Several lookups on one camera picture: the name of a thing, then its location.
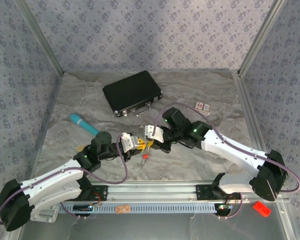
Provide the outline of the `playing card box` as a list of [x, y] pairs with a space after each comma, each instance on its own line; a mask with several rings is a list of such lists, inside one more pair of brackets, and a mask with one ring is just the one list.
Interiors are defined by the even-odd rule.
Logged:
[[199, 111], [199, 112], [202, 112], [206, 115], [210, 115], [211, 105], [208, 104], [208, 103], [197, 101], [195, 106], [194, 106], [194, 109]]

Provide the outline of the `teal cylindrical microphone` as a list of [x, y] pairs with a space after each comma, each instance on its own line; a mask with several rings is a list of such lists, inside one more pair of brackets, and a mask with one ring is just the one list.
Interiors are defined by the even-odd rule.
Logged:
[[75, 124], [92, 134], [93, 136], [96, 136], [100, 131], [94, 128], [92, 125], [84, 121], [79, 115], [77, 114], [71, 114], [70, 120]]

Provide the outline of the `orange label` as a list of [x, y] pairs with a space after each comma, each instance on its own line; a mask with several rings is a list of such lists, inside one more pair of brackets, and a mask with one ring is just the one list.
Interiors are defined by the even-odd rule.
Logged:
[[125, 214], [125, 213], [129, 213], [130, 211], [131, 211], [131, 206], [129, 204], [118, 205], [115, 207], [116, 214]]

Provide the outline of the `small circuit board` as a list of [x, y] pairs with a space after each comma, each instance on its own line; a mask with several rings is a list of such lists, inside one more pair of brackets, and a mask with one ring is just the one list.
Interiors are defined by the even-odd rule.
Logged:
[[101, 203], [90, 203], [90, 204], [74, 204], [72, 207], [73, 212], [78, 213], [95, 213], [97, 208], [101, 207]]
[[227, 203], [216, 203], [214, 207], [216, 210], [215, 215], [220, 217], [228, 217], [233, 208], [231, 204], [227, 204]]

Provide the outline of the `red plastic block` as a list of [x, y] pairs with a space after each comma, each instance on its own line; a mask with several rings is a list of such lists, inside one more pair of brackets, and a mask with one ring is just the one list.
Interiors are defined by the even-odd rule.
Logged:
[[261, 201], [256, 201], [253, 204], [253, 209], [256, 210], [261, 216], [268, 217], [271, 214], [271, 210], [263, 204]]

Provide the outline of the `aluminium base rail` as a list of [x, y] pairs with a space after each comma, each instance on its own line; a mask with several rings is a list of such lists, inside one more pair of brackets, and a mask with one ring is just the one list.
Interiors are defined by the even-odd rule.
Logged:
[[136, 180], [109, 184], [107, 200], [111, 203], [221, 203], [225, 200], [197, 200], [196, 185], [212, 185], [202, 180]]

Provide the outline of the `aluminium table side rail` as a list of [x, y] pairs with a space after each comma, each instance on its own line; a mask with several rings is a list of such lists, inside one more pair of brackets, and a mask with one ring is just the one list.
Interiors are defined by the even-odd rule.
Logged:
[[52, 89], [52, 92], [50, 94], [48, 104], [44, 108], [45, 112], [44, 112], [42, 121], [40, 123], [41, 125], [40, 125], [40, 130], [38, 132], [38, 137], [37, 137], [37, 139], [35, 141], [35, 144], [34, 144], [34, 150], [35, 150], [34, 158], [33, 158], [33, 161], [29, 164], [29, 167], [28, 167], [28, 170], [29, 170], [29, 172], [27, 173], [27, 178], [28, 179], [33, 178], [34, 175], [35, 175], [35, 170], [36, 170], [39, 158], [40, 158], [40, 154], [41, 154], [41, 151], [42, 151], [42, 148], [43, 148], [43, 144], [44, 144], [45, 137], [46, 137], [46, 134], [47, 134], [47, 131], [48, 131], [48, 128], [49, 128], [49, 123], [50, 123], [52, 113], [53, 113], [53, 110], [54, 110], [54, 107], [55, 107], [55, 104], [56, 104], [56, 101], [57, 101], [57, 98], [58, 98], [58, 94], [59, 94], [59, 91], [60, 91], [60, 87], [61, 87], [61, 84], [62, 84], [64, 74], [65, 73], [62, 72], [61, 75], [58, 76], [58, 78], [56, 79], [56, 83], [53, 85], [53, 89]]
[[[257, 121], [253, 105], [251, 103], [245, 82], [240, 78], [236, 70], [232, 70], [234, 85], [245, 117], [248, 133], [252, 146], [257, 150], [266, 151], [266, 145]], [[278, 216], [283, 225], [287, 240], [300, 240], [300, 230], [296, 222], [291, 202], [287, 193], [281, 193], [276, 200]]]

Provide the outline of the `white plastic bracket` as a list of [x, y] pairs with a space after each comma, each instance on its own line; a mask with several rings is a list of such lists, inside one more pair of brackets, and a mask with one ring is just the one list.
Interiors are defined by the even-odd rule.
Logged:
[[33, 222], [55, 223], [59, 214], [60, 208], [56, 205], [48, 209], [40, 210], [36, 213], [31, 213], [30, 220]]

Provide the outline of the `aluminium frame post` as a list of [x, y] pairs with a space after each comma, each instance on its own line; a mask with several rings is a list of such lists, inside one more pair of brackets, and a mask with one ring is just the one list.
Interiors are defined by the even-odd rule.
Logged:
[[44, 35], [38, 21], [35, 18], [35, 15], [32, 13], [28, 3], [26, 0], [13, 0], [18, 7], [21, 15], [23, 16], [25, 22], [29, 26], [32, 34], [36, 38], [38, 44], [40, 45], [42, 51], [46, 55], [47, 59], [49, 60], [51, 66], [53, 67], [54, 71], [62, 77], [64, 74], [64, 70], [61, 64], [58, 61], [56, 54], [54, 53], [53, 49], [51, 48], [47, 38]]
[[240, 78], [244, 77], [247, 73], [249, 67], [253, 63], [257, 53], [261, 49], [264, 41], [266, 40], [270, 30], [274, 26], [280, 12], [285, 6], [287, 0], [273, 0], [272, 5], [269, 8], [247, 54], [245, 55], [240, 68], [238, 69], [238, 76]]

